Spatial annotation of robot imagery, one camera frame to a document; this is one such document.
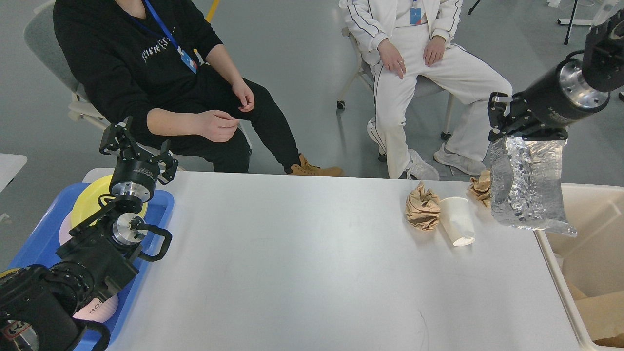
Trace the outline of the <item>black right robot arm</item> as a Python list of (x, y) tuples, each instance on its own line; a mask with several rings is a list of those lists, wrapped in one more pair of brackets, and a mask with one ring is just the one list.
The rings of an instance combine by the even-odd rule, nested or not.
[(565, 128), (605, 108), (624, 82), (623, 11), (599, 19), (586, 36), (582, 60), (574, 53), (528, 88), (508, 96), (492, 93), (488, 139), (565, 140)]

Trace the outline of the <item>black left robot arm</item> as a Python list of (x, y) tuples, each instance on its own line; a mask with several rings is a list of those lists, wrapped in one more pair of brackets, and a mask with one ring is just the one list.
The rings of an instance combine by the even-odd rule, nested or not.
[(100, 152), (117, 153), (107, 202), (70, 232), (57, 249), (61, 259), (51, 268), (33, 264), (1, 275), (0, 319), (3, 351), (72, 351), (88, 330), (100, 334), (95, 351), (107, 349), (109, 329), (74, 318), (94, 298), (104, 302), (138, 274), (136, 258), (164, 258), (172, 240), (166, 229), (139, 217), (152, 199), (156, 183), (172, 181), (178, 160), (162, 144), (157, 155), (131, 136), (132, 117), (105, 129)]

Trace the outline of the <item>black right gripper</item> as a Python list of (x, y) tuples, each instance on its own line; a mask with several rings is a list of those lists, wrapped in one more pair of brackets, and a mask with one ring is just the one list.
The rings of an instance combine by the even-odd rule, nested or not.
[[(519, 93), (490, 94), (488, 141), (502, 137), (520, 137), (524, 141), (567, 140), (566, 126), (601, 111), (610, 100), (610, 93), (598, 91), (586, 82), (581, 66), (580, 60), (564, 60)], [(526, 126), (525, 117), (529, 117), (526, 104), (542, 123)]]

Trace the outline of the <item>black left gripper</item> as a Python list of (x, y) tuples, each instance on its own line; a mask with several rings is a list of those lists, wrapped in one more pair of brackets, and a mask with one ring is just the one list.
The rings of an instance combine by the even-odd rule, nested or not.
[(103, 131), (99, 151), (117, 158), (110, 193), (115, 197), (131, 195), (148, 202), (154, 195), (157, 180), (166, 185), (174, 179), (179, 162), (170, 151), (170, 140), (165, 140), (160, 153), (155, 155), (156, 164), (145, 161), (147, 151), (138, 146), (129, 131), (132, 121), (133, 117), (129, 116), (124, 122), (110, 124)]

